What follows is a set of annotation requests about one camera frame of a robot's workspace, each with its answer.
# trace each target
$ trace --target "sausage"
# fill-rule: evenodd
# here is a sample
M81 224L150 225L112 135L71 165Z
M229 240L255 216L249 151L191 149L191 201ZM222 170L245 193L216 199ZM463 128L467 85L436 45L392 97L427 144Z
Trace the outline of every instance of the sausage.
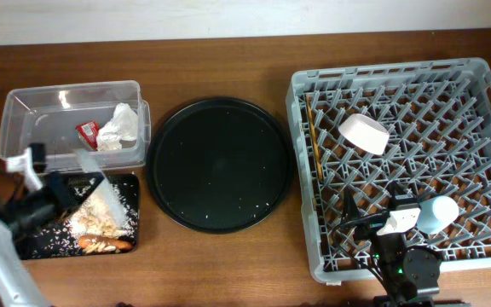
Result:
M85 250L86 253L93 251L112 252L112 251L130 251L133 246L126 241L107 238L101 235L83 235L78 239L78 245Z

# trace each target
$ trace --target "white bowl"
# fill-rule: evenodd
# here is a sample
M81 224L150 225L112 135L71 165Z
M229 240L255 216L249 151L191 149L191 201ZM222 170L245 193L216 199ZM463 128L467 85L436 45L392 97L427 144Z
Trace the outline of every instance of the white bowl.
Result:
M352 114L338 131L358 148L371 154L383 154L390 133L376 120L363 114Z

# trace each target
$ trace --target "black tray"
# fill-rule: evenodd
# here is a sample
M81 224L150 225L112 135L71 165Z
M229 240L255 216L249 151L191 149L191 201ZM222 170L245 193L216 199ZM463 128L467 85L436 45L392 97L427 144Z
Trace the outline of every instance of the black tray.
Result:
M275 119L229 97L174 114L147 154L147 182L160 208L211 234L262 221L286 196L293 171L291 143Z
M137 212L136 215L130 213L127 215L132 219L132 223L135 224L133 235L119 238L120 240L131 243L134 247L132 249L133 251L136 249L139 236L139 181L136 175L133 174L111 175L107 176L107 179L111 184L117 185L121 195L124 197L124 203L130 206L130 211ZM69 193L73 195L76 201L82 203L84 197L76 193L76 188L81 192L87 192L84 194L88 194L89 190L83 189L91 186L90 177L68 175L66 176L66 180L68 182L67 187ZM55 222L40 229L37 233L30 234L26 238L16 242L15 247L22 260L91 255L83 254L80 247L74 246L75 241L67 232L67 228L63 222Z

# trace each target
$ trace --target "clear plastic bin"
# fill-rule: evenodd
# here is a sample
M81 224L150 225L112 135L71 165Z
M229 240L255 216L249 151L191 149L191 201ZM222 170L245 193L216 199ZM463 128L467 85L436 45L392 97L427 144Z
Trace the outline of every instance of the clear plastic bin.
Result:
M128 103L138 115L135 142L112 151L91 151L104 170L145 165L151 141L151 116L136 81L69 84L12 90L7 95L0 129L0 158L24 152L32 142L45 144L46 171L78 171L75 149L86 149L75 126L96 121L100 128L115 107Z

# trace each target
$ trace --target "white wall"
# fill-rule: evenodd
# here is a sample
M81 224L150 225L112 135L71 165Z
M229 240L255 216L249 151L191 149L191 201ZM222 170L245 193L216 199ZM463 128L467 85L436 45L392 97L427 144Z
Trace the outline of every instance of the white wall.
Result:
M0 0L0 45L491 27L491 0Z

